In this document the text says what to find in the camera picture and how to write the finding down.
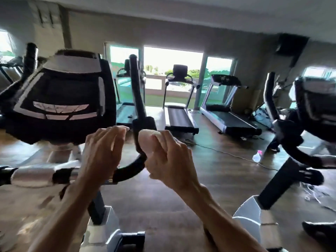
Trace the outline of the person's right hand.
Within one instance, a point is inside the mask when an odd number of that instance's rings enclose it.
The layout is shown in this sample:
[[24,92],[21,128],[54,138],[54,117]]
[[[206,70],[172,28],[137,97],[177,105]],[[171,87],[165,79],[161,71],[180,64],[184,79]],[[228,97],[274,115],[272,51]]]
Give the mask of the person's right hand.
[[152,137],[155,146],[153,155],[147,157],[145,167],[150,173],[150,178],[163,182],[167,187],[182,195],[193,188],[199,188],[195,165],[191,157],[157,157],[157,143],[155,136]]

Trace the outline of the person's left hand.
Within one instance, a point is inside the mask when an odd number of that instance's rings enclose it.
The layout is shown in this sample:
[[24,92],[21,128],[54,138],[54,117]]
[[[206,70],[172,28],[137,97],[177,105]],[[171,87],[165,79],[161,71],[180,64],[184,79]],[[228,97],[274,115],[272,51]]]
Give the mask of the person's left hand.
[[112,157],[108,154],[98,154],[86,156],[86,142],[82,156],[81,167],[75,185],[80,190],[90,193],[97,191],[105,181],[109,180],[117,167],[121,157]]

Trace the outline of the pale pink cleaning cloth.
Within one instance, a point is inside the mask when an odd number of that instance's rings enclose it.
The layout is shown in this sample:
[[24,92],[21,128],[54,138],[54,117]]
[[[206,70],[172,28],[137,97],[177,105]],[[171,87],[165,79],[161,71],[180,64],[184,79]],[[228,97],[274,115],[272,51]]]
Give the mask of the pale pink cleaning cloth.
[[153,136],[157,138],[165,153],[167,153],[168,151],[165,137],[161,134],[160,131],[143,129],[138,134],[138,143],[140,145],[141,150],[145,153],[145,155],[148,158],[153,155],[155,149],[152,139]]

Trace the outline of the person's left forearm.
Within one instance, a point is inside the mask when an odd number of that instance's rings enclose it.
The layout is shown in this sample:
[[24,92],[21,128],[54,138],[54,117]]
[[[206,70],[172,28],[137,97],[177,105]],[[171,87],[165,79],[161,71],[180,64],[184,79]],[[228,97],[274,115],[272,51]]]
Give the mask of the person's left forearm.
[[61,205],[32,241],[27,252],[67,252],[92,199],[103,181],[77,178],[66,190]]

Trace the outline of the person's right forearm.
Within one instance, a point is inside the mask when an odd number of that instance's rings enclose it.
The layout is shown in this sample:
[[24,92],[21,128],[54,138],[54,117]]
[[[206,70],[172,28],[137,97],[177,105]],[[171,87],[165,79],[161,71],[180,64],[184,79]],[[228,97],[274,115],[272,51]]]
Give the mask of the person's right forearm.
[[173,190],[200,218],[219,252],[267,252],[214,200],[208,188],[189,182]]

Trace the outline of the black silver elliptical machine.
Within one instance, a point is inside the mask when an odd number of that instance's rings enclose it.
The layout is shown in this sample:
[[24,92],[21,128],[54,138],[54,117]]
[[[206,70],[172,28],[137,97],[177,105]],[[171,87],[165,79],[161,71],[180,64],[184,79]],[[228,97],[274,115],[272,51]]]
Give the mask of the black silver elliptical machine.
[[267,252],[288,252],[282,245],[271,207],[295,182],[320,186],[324,177],[318,169],[336,169],[335,155],[316,156],[299,149],[304,142],[300,128],[336,146],[336,81],[307,76],[296,78],[293,88],[297,123],[281,119],[272,96],[274,83],[275,72],[269,72],[263,98],[275,133],[289,158],[259,195],[251,196],[236,210],[233,219]]
[[[79,145],[97,129],[117,124],[115,86],[106,59],[89,51],[59,50],[37,67],[37,52],[34,43],[27,44],[22,77],[0,93],[0,112],[6,133],[28,144],[47,141],[52,151],[44,164],[0,166],[0,186],[40,188],[74,182],[82,160]],[[118,167],[106,185],[126,181],[144,169],[146,155],[139,145],[139,132],[157,130],[155,120],[145,111],[137,56],[131,54],[125,66],[136,110],[131,129],[139,156]],[[145,232],[123,233],[100,191],[88,213],[90,220],[79,252],[118,252],[125,245],[143,249]]]

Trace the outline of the silver black treadmill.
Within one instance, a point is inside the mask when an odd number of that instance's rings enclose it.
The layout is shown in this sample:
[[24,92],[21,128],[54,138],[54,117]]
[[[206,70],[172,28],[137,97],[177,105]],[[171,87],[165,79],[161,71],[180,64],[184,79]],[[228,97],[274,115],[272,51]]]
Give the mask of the silver black treadmill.
[[[219,134],[227,134],[243,140],[261,135],[263,132],[261,128],[253,125],[247,119],[241,118],[231,110],[231,103],[237,89],[247,89],[248,86],[242,85],[236,76],[221,74],[212,74],[210,76],[211,83],[206,91],[200,111],[219,129]],[[207,103],[213,86],[233,86],[225,103]]]

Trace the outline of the large glass window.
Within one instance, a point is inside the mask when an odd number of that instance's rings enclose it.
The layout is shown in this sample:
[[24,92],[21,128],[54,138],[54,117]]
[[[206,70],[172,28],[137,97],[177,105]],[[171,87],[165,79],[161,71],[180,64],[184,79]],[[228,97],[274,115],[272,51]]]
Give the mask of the large glass window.
[[106,57],[111,65],[112,76],[116,81],[118,91],[117,102],[132,102],[131,80],[116,78],[117,72],[124,67],[129,55],[139,57],[141,67],[146,73],[145,102],[147,106],[161,106],[163,103],[166,75],[173,71],[175,64],[188,67],[188,74],[198,83],[201,79],[199,103],[195,104],[195,89],[191,97],[189,108],[200,106],[206,91],[210,86],[212,74],[231,75],[234,73],[236,61],[232,58],[220,58],[205,55],[200,52],[182,51],[143,46],[140,48],[105,44]]

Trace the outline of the blue grey bag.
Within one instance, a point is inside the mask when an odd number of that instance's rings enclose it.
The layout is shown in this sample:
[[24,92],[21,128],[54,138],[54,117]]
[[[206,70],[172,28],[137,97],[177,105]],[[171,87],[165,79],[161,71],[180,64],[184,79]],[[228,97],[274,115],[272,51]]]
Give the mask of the blue grey bag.
[[263,104],[252,113],[254,120],[263,126],[267,127],[269,130],[273,129],[272,121],[268,115],[266,105]]

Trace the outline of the small side window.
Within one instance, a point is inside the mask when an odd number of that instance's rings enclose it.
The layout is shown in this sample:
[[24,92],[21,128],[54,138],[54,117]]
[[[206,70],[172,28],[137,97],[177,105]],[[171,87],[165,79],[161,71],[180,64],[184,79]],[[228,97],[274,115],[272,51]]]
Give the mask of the small side window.
[[309,66],[305,68],[302,76],[311,76],[311,77],[316,77],[316,78],[336,80],[336,68]]
[[11,35],[5,30],[0,30],[0,63],[7,63],[13,58],[15,53]]

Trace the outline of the black wall speaker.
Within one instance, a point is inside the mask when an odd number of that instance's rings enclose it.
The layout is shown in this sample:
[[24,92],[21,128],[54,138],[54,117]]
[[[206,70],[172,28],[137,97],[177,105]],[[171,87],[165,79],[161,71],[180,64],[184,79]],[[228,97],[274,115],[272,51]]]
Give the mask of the black wall speaker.
[[300,56],[309,39],[306,36],[281,33],[279,34],[275,54],[281,56]]

